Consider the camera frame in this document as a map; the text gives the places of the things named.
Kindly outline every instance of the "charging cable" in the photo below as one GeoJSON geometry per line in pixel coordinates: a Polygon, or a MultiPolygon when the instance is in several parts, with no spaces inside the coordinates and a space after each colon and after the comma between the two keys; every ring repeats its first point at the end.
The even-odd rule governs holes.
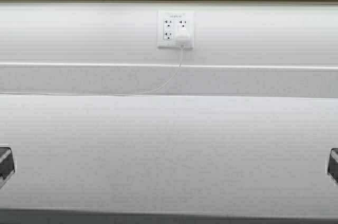
{"type": "Polygon", "coordinates": [[[173,75],[162,85],[159,87],[149,90],[149,91],[144,91],[144,92],[136,92],[132,94],[54,94],[54,93],[30,93],[30,92],[0,92],[0,95],[31,95],[31,96],[120,96],[120,97],[128,97],[128,96],[142,96],[142,95],[149,95],[153,94],[155,92],[158,92],[165,88],[179,73],[181,67],[182,67],[182,62],[183,62],[183,54],[184,54],[184,48],[189,44],[190,42],[190,34],[186,29],[180,30],[176,36],[176,45],[178,48],[181,50],[180,54],[180,62],[179,65],[177,66],[175,72],[173,75]]]}

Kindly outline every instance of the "white wall plate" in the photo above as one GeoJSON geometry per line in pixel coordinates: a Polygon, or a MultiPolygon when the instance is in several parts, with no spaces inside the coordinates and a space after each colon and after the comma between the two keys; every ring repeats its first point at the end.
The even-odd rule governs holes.
{"type": "Polygon", "coordinates": [[[186,28],[191,36],[191,42],[186,48],[194,47],[194,12],[159,11],[157,21],[157,46],[159,48],[178,47],[176,35],[180,27],[186,28]]]}

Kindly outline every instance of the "white wall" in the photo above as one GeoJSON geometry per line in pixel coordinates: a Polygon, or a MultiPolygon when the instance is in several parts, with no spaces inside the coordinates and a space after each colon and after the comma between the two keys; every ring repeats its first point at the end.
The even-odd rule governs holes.
{"type": "Polygon", "coordinates": [[[156,47],[158,10],[196,17],[195,49],[159,94],[338,97],[338,7],[306,4],[1,4],[0,91],[159,86],[179,52],[156,47]]]}

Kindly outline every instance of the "white cable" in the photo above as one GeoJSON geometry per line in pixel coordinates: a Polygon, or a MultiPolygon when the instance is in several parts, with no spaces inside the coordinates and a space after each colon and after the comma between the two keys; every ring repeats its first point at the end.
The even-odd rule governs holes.
{"type": "Polygon", "coordinates": [[[34,92],[0,92],[0,95],[30,95],[30,96],[120,96],[120,97],[128,97],[128,96],[142,96],[142,95],[148,95],[155,93],[164,87],[166,87],[179,73],[181,67],[182,67],[182,62],[183,62],[183,51],[184,51],[184,46],[180,47],[181,49],[181,57],[180,57],[180,63],[177,66],[175,72],[173,75],[161,86],[158,88],[149,90],[149,91],[144,91],[144,92],[137,92],[133,94],[58,94],[58,93],[34,93],[34,92]]]}

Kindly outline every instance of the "outlet cover plate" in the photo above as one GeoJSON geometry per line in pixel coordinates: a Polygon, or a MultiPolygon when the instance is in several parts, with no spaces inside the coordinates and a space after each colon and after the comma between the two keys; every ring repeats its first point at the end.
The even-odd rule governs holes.
{"type": "Polygon", "coordinates": [[[157,46],[159,48],[176,48],[176,34],[181,21],[186,22],[186,29],[191,36],[191,42],[186,49],[194,47],[195,22],[194,12],[167,12],[159,11],[157,19],[157,46]]]}

